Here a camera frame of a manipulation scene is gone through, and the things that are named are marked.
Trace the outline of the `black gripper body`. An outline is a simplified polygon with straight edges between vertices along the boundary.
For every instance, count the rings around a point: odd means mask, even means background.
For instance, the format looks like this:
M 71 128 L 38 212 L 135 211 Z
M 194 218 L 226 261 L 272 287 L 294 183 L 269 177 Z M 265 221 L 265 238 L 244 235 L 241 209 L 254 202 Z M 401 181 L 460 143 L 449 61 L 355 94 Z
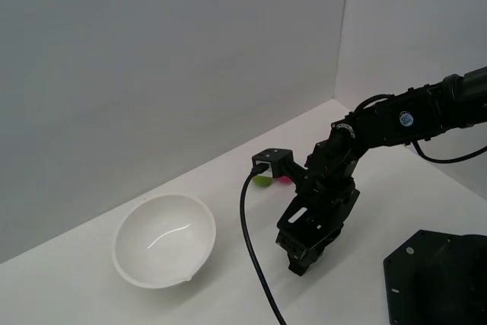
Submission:
M 360 191 L 353 177 L 322 180 L 309 174 L 284 175 L 296 186 L 296 196 L 278 220 L 277 228 L 295 239 L 306 251 L 341 233 Z

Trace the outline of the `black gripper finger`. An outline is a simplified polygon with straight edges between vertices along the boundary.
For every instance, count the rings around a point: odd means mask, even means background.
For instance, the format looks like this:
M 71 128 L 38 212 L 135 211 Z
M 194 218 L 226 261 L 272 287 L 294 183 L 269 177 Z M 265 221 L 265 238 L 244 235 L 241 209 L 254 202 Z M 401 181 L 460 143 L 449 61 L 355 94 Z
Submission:
M 325 248 L 329 245 L 329 240 L 325 239 L 319 242 L 316 246 L 309 249 L 304 258 L 304 271 L 308 271 L 318 259 L 323 255 Z
M 300 262 L 306 256 L 307 251 L 284 231 L 279 231 L 275 241 L 286 253 L 291 262 Z

